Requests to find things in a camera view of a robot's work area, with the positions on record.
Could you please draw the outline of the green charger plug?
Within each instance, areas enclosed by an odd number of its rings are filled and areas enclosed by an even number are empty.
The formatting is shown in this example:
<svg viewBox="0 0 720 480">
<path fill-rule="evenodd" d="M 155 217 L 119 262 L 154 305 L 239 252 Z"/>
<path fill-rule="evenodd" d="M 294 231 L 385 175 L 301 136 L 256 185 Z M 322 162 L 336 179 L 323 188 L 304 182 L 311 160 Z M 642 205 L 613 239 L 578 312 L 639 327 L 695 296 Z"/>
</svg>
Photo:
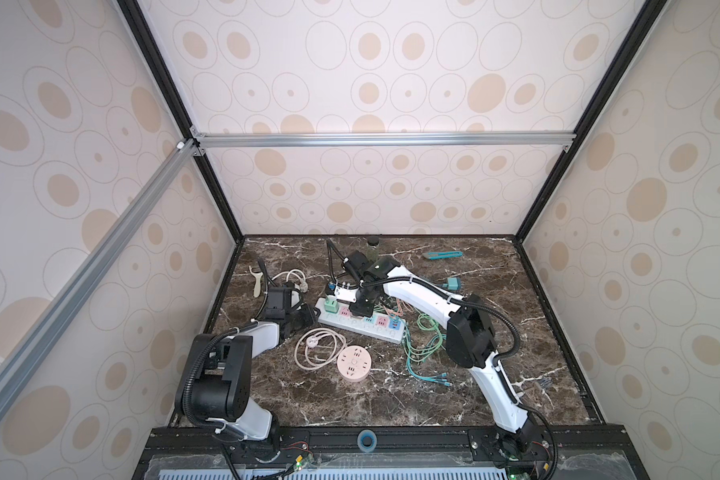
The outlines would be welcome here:
<svg viewBox="0 0 720 480">
<path fill-rule="evenodd" d="M 324 300 L 324 309 L 328 313 L 337 314 L 340 310 L 338 300 L 333 296 L 328 296 Z"/>
</svg>

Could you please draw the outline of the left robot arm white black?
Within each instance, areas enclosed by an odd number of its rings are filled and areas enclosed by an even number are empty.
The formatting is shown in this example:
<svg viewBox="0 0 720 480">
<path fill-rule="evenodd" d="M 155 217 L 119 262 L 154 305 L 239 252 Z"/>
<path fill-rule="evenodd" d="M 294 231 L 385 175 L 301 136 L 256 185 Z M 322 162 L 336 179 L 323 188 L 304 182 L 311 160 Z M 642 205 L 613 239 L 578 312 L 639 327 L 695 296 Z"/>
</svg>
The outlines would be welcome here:
<svg viewBox="0 0 720 480">
<path fill-rule="evenodd" d="M 199 334 L 191 345 L 174 406 L 191 425 L 241 441 L 269 441 L 278 429 L 276 416 L 251 397 L 252 363 L 317 321 L 292 281 L 278 284 L 258 261 L 266 299 L 243 327 Z"/>
</svg>

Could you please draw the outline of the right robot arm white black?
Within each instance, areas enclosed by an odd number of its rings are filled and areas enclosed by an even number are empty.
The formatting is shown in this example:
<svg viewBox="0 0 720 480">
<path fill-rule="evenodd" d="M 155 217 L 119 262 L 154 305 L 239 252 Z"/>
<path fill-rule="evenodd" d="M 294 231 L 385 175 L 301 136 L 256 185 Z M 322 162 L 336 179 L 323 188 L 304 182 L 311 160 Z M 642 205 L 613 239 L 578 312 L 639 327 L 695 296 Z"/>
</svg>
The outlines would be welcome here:
<svg viewBox="0 0 720 480">
<path fill-rule="evenodd" d="M 536 475 L 551 479 L 559 460 L 553 429 L 542 413 L 522 402 L 502 364 L 521 345 L 506 315 L 477 295 L 462 296 L 436 286 L 391 256 L 371 261 L 360 251 L 344 255 L 331 240 L 326 248 L 331 275 L 326 293 L 354 317 L 370 318 L 378 308 L 399 300 L 434 320 L 445 330 L 447 355 L 469 371 L 488 403 L 499 457 L 508 463 L 529 461 L 532 448 L 541 447 L 547 456 L 534 462 Z"/>
</svg>

